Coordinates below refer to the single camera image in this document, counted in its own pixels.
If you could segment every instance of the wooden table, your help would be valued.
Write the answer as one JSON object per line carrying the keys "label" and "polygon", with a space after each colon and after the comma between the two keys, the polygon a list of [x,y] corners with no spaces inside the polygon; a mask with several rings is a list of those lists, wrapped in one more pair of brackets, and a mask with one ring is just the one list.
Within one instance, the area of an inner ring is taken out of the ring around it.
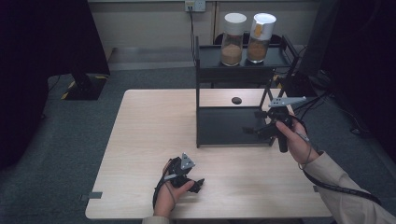
{"label": "wooden table", "polygon": [[[235,96],[242,98],[241,105],[257,105],[262,92],[202,90],[201,105],[233,105]],[[277,142],[271,147],[197,148],[195,138],[195,90],[125,92],[92,190],[103,195],[90,199],[86,216],[151,216],[152,195],[163,167],[183,152],[196,163],[188,178],[204,178],[205,183],[198,194],[188,192],[180,199],[173,218],[331,215],[292,156],[279,152]]]}

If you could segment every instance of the right hand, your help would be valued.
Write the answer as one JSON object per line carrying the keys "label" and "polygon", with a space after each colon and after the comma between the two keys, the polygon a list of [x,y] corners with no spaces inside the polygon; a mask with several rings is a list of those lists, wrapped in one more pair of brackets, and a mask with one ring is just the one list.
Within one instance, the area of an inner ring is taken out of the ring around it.
{"label": "right hand", "polygon": [[319,154],[313,148],[311,150],[312,146],[297,134],[300,133],[306,136],[305,129],[300,122],[294,119],[293,126],[290,129],[283,122],[277,121],[276,127],[288,138],[289,152],[298,163],[307,164],[319,157]]}

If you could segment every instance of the left hand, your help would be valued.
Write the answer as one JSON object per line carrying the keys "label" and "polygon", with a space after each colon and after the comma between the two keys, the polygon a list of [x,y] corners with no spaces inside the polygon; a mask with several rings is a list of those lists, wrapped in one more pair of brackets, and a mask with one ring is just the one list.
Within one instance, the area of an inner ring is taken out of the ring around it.
{"label": "left hand", "polygon": [[[166,163],[166,165],[163,167],[163,172],[168,167],[169,162]],[[176,203],[178,202],[181,195],[183,195],[193,185],[194,185],[194,181],[191,180],[177,189],[173,187],[173,185],[169,183],[169,181],[166,181],[161,186],[160,191],[158,193],[157,202],[155,203],[155,207],[154,207],[154,216],[169,218],[171,215],[171,211],[176,206]]]}

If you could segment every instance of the sleeve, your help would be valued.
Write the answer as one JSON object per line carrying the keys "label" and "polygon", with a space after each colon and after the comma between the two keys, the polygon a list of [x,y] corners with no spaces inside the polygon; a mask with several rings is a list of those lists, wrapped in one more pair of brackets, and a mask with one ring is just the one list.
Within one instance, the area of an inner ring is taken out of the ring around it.
{"label": "sleeve", "polygon": [[142,224],[169,224],[169,219],[166,217],[145,217]]}
{"label": "sleeve", "polygon": [[[361,189],[348,174],[325,152],[305,166],[305,171],[315,179],[343,188]],[[318,188],[320,197],[337,223],[396,223],[396,217],[377,203],[358,196]]]}

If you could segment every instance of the white lid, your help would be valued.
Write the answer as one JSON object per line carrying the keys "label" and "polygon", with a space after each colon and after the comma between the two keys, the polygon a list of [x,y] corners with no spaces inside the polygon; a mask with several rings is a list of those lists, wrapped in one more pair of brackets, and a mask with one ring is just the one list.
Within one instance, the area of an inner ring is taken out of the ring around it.
{"label": "white lid", "polygon": [[259,13],[254,16],[250,35],[260,40],[270,39],[274,30],[276,17],[268,13]]}
{"label": "white lid", "polygon": [[225,15],[224,30],[229,35],[242,35],[245,31],[244,24],[247,17],[241,13],[229,13]]}

